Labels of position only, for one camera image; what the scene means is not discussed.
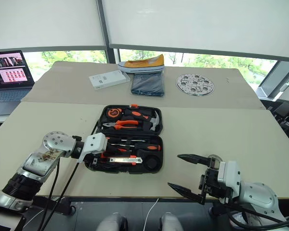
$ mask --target perforated metal plate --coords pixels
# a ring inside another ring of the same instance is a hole
[[[177,79],[177,87],[189,95],[203,96],[214,91],[214,84],[208,78],[198,74],[185,74]]]

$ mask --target white cable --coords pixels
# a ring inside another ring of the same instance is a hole
[[[33,218],[30,219],[30,221],[27,222],[27,224],[29,224],[38,214],[40,214],[43,211],[44,211],[44,209],[42,209],[40,212],[38,212]]]
[[[149,213],[151,212],[152,208],[156,205],[156,203],[158,202],[159,198],[156,200],[156,202],[154,203],[154,205],[150,208],[148,214],[146,215],[146,218],[145,218],[145,222],[144,222],[144,230],[145,231],[145,225],[146,225],[146,221],[148,220],[148,216],[149,216]]]

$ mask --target window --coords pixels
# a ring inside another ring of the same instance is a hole
[[[34,81],[48,71],[56,61],[107,63],[105,51],[42,51],[24,52]]]
[[[264,80],[265,76],[277,62],[276,60],[211,54],[189,54],[120,49],[120,57],[122,61],[147,59],[160,54],[164,55],[165,66],[237,68],[247,83],[254,90],[257,89],[259,84]]]

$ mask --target beige table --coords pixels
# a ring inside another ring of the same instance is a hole
[[[23,102],[132,104],[155,107],[265,109],[237,69],[165,67],[165,96],[132,95],[131,84],[94,90],[89,76],[117,70],[116,64],[56,62],[37,81]],[[213,94],[193,97],[176,87],[178,76],[188,73],[208,77],[215,85]]]
[[[104,105],[21,103],[0,127],[0,189],[20,164],[37,149],[49,131],[64,131],[85,138]],[[289,140],[269,111],[161,107],[164,130],[164,163],[157,174],[130,175],[92,172],[82,163],[66,195],[179,197],[167,182],[199,192],[205,166],[193,165],[177,154],[217,154],[224,161],[237,160],[242,179],[263,182],[279,197],[289,198]],[[62,158],[59,194],[76,161]],[[54,173],[39,194],[47,195]]]

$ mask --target laptop screen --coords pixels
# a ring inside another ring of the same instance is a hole
[[[32,87],[34,80],[21,51],[0,52],[0,90]]]

